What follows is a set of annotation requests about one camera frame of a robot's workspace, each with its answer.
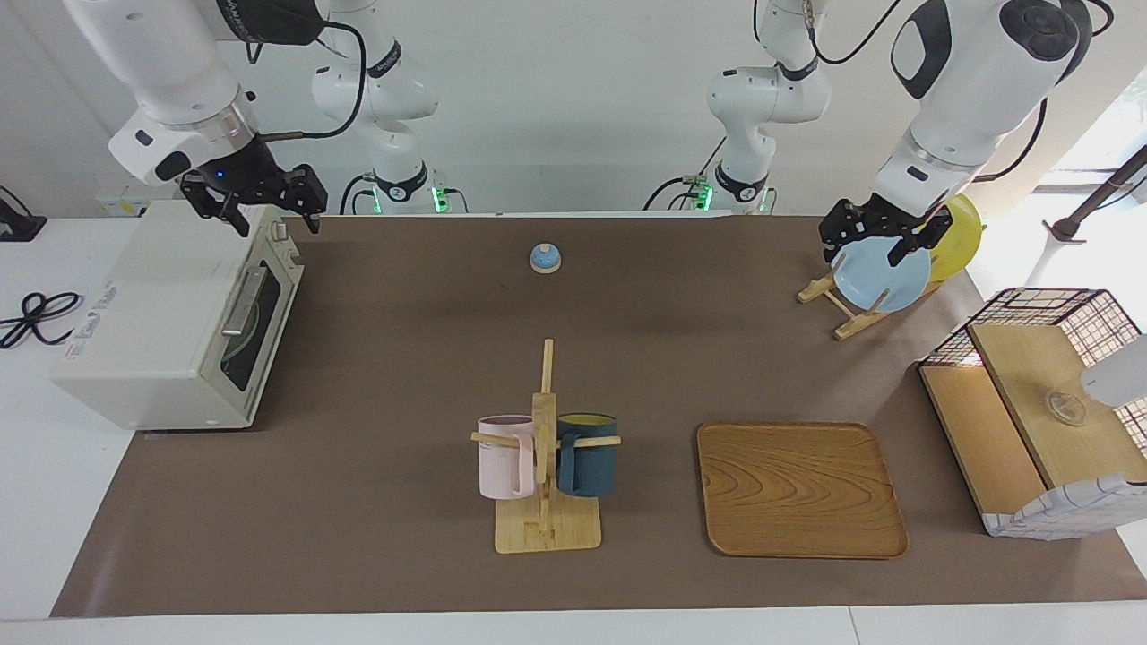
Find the blurred white object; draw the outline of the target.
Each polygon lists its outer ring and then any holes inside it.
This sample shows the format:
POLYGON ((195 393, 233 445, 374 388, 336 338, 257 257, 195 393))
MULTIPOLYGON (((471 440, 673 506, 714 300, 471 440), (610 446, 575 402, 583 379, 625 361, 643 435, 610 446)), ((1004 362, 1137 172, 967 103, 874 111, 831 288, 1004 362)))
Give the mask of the blurred white object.
POLYGON ((1147 399, 1147 334, 1082 371, 1082 390, 1105 407, 1147 399))

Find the wooden mug rack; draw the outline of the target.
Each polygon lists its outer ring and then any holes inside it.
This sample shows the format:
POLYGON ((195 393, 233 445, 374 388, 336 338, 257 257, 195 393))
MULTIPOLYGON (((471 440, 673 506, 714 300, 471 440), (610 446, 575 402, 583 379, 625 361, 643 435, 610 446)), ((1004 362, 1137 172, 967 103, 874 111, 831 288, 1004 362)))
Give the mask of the wooden mug rack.
MULTIPOLYGON (((602 542, 596 498, 577 497, 557 490, 557 403, 552 388, 554 341, 545 339, 539 391, 533 393, 531 412, 535 430, 535 495, 516 502, 496 503, 493 546, 500 555, 587 550, 602 542)), ((512 445, 512 440, 471 433, 479 443, 512 445)))

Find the white toaster oven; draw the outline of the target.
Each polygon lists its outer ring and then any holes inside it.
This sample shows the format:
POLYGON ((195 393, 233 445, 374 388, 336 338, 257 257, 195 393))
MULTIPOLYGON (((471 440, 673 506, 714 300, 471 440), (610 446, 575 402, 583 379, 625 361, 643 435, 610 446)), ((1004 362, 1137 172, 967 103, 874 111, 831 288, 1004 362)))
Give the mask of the white toaster oven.
POLYGON ((304 269, 282 209, 241 212, 248 238, 200 218, 188 202, 153 202, 52 368, 52 383, 130 432, 250 427, 289 314, 262 384, 241 393, 219 368, 224 311, 253 262, 281 262, 297 285, 292 302, 304 269))

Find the wooden serving tray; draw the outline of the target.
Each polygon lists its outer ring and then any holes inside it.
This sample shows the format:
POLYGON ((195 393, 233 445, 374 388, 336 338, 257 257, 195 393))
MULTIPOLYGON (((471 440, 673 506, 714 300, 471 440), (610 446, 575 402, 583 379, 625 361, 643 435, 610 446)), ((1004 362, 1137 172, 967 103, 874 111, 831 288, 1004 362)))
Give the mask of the wooden serving tray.
POLYGON ((910 550, 884 450, 861 423, 704 422, 695 445, 718 554, 892 560, 910 550))

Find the black stand pole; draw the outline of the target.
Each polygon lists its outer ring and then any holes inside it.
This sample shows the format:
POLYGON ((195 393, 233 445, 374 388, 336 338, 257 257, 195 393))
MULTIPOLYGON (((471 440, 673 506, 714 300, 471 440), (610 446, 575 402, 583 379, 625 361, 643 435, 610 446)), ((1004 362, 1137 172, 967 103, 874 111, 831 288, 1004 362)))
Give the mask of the black stand pole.
POLYGON ((1082 222, 1095 211, 1134 194, 1134 191, 1144 187, 1144 184, 1147 184, 1147 143, 1144 143, 1121 168, 1116 168, 1111 176, 1072 212, 1052 224, 1044 223, 1050 241, 1056 244, 1082 244, 1084 241, 1076 238, 1082 222))

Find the black clamp mount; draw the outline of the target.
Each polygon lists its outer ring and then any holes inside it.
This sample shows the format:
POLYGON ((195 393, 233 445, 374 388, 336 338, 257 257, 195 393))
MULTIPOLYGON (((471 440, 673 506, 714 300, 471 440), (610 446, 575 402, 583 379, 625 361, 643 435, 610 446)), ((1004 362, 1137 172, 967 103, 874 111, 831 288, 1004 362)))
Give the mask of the black clamp mount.
POLYGON ((0 242, 29 242, 46 226, 48 218, 36 215, 25 201, 0 184, 0 242))

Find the yellow plate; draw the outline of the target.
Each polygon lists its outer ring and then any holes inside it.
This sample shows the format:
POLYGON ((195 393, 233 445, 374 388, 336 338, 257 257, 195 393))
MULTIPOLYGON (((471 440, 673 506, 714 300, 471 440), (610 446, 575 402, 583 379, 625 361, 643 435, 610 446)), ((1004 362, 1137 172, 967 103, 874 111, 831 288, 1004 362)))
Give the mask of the yellow plate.
POLYGON ((929 281, 942 282, 958 272, 967 269, 972 258, 980 250, 984 225, 980 220, 980 210, 972 203, 972 199, 958 194, 949 199, 936 212, 929 224, 947 217, 952 220, 951 226, 944 233, 938 244, 930 250, 931 273, 929 281))

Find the pink mug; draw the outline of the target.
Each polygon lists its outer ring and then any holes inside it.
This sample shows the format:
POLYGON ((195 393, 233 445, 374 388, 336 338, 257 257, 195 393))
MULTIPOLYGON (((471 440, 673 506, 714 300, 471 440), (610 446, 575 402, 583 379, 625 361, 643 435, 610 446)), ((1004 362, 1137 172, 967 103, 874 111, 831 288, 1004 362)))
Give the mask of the pink mug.
POLYGON ((525 414, 487 415, 477 420, 481 434, 512 440, 512 445, 477 444, 479 494, 493 502, 516 502, 535 495, 533 419, 525 414))

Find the wooden plate rack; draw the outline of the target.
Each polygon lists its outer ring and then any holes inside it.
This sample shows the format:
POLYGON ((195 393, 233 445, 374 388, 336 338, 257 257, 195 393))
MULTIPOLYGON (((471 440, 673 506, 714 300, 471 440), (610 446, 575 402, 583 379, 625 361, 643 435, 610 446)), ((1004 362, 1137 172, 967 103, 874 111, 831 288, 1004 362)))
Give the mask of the wooden plate rack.
POLYGON ((832 331, 832 337, 835 341, 846 341, 849 339, 855 339, 855 336, 864 333, 864 331, 869 331, 877 325, 877 322, 884 322, 885 319, 894 317, 894 314, 900 314, 904 311, 910 310, 911 306, 916 305, 918 302, 929 297, 929 295, 936 290, 934 282, 928 282, 926 289, 913 305, 905 306, 897 312, 877 312, 876 308, 885 298, 885 293, 883 293, 877 300, 872 309, 860 309, 860 306, 852 305, 846 298, 842 296, 835 283, 835 269, 834 262, 829 264, 829 269, 824 275, 816 278, 814 280, 807 281, 807 283, 795 293, 795 300, 799 305, 807 305, 818 300, 824 300, 830 303, 832 306, 836 306, 840 314, 842 314, 842 322, 832 331))

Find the brown table mat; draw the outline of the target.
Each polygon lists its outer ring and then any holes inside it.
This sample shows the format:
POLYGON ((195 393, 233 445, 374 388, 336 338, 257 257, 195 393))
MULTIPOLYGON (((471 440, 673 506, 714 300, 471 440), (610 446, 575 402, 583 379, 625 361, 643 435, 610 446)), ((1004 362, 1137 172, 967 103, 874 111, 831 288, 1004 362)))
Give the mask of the brown table mat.
POLYGON ((811 217, 333 218, 250 432, 138 435, 53 616, 571 611, 1147 598, 1116 533, 988 536, 914 362, 980 310, 966 277, 846 342, 799 305, 811 217), (530 269, 556 244, 561 269, 530 269), (479 417, 523 413, 544 339, 557 407, 617 417, 603 542, 499 555, 479 417), (885 561, 728 558, 695 432, 859 422, 910 535, 885 561))

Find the small clear glass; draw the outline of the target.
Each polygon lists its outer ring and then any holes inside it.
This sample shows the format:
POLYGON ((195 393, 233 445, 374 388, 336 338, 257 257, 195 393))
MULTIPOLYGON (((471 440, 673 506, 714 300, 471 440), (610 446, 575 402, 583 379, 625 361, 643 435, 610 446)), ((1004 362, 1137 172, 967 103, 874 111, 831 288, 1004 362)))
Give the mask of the small clear glass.
POLYGON ((1046 393, 1045 404, 1048 407, 1050 414, 1055 417, 1058 422, 1070 427, 1082 427, 1087 421, 1087 405, 1085 401, 1074 396, 1072 393, 1046 393))

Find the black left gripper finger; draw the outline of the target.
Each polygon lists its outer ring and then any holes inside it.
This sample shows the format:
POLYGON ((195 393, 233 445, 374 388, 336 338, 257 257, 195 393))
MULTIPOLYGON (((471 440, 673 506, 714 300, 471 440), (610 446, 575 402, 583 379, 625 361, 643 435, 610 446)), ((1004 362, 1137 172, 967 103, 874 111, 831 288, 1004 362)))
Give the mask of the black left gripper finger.
POLYGON ((953 217, 949 208, 939 208, 926 222, 916 225, 897 224, 896 232, 900 234, 900 241, 897 241, 894 248, 885 254, 885 261, 890 266, 900 266, 902 262, 910 257, 910 254, 934 249, 936 244, 939 244, 942 238, 945 238, 952 224, 953 217))
POLYGON ((818 224, 818 234, 824 244, 824 261, 832 264, 853 232, 856 216, 852 202, 836 202, 818 224))

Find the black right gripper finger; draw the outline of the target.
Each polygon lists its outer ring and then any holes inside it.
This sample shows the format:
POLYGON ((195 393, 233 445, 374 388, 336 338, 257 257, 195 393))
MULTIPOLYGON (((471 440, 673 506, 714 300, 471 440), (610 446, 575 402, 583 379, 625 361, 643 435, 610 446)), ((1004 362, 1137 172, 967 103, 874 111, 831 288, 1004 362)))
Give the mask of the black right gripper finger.
POLYGON ((250 223, 240 210, 237 193, 217 197, 203 176, 181 176, 179 189, 200 218, 229 224, 239 238, 249 238, 250 223))
POLYGON ((310 164, 299 164, 284 172, 282 180, 282 208, 299 215, 309 231, 317 236, 321 215, 326 211, 329 199, 323 181, 310 164))

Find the white wall socket box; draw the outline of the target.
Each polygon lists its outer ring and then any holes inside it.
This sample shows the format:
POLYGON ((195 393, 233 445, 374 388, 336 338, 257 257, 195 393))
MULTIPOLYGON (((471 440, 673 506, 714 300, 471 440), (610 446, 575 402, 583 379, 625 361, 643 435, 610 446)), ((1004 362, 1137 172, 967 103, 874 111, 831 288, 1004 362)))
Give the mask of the white wall socket box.
POLYGON ((95 195, 97 205, 108 217, 139 218, 151 205, 151 189, 145 186, 106 186, 95 195))

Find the dark blue mug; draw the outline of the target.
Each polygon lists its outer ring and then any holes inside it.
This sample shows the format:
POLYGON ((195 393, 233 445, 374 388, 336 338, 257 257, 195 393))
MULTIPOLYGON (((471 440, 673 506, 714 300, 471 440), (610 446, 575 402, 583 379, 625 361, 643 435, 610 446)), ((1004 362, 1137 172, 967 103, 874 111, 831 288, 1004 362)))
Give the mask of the dark blue mug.
POLYGON ((577 446, 579 438, 617 436, 617 419, 602 413, 557 417, 557 490, 596 498, 611 495, 616 482, 617 446, 577 446))

